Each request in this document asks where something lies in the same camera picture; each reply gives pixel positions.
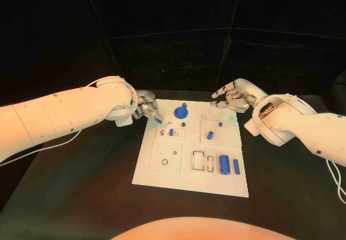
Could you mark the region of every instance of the small blue piece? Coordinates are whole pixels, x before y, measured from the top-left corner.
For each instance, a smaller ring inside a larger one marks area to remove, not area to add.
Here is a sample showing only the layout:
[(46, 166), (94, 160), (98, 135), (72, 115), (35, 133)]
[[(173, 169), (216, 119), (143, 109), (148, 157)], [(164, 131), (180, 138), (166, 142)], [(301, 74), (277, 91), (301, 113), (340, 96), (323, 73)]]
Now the small blue piece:
[(239, 171), (238, 159), (233, 159), (233, 160), (232, 160), (232, 163), (233, 163), (233, 171), (235, 171), (235, 174), (239, 175), (239, 174), (241, 174), (241, 171)]
[(208, 133), (208, 136), (206, 136), (208, 140), (210, 140), (213, 138), (213, 134), (215, 133), (212, 131)]
[(219, 160), (219, 173), (222, 175), (231, 174), (229, 156), (228, 155), (221, 155), (218, 160)]
[(182, 106), (174, 109), (174, 117), (177, 119), (184, 119), (187, 117), (189, 112), (186, 107), (186, 103), (183, 103)]

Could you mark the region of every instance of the table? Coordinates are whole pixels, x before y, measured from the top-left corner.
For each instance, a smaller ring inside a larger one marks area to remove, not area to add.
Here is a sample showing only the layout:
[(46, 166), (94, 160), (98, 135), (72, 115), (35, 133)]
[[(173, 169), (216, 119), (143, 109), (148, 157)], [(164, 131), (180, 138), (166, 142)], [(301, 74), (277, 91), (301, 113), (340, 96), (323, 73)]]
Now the table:
[[(210, 101), (209, 92), (153, 92), (159, 99)], [(303, 99), (327, 111), (317, 96)], [(105, 240), (186, 216), (239, 221), (301, 240), (345, 239), (346, 206), (326, 161), (295, 138), (277, 147), (254, 137), (244, 128), (251, 113), (236, 115), (249, 198), (133, 185), (147, 120), (125, 127), (104, 121), (37, 154), (0, 215), (0, 239)]]

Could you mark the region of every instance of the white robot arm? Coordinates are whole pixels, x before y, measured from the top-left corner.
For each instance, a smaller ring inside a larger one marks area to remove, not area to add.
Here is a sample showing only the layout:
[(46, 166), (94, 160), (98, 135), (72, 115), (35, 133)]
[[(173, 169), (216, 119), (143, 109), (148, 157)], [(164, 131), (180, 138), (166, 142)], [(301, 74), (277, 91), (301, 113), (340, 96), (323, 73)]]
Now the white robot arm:
[(118, 127), (130, 125), (133, 117), (138, 119), (143, 115), (159, 122), (164, 120), (150, 91), (135, 91), (118, 76), (104, 77), (91, 84), (0, 107), (0, 162), (104, 119), (115, 121)]
[(317, 114), (311, 106), (290, 94), (268, 95), (248, 80), (238, 78), (212, 95), (225, 94), (226, 101), (210, 102), (216, 108), (244, 113), (254, 107), (245, 128), (254, 136), (281, 146), (294, 137), (313, 154), (346, 167), (346, 117)]

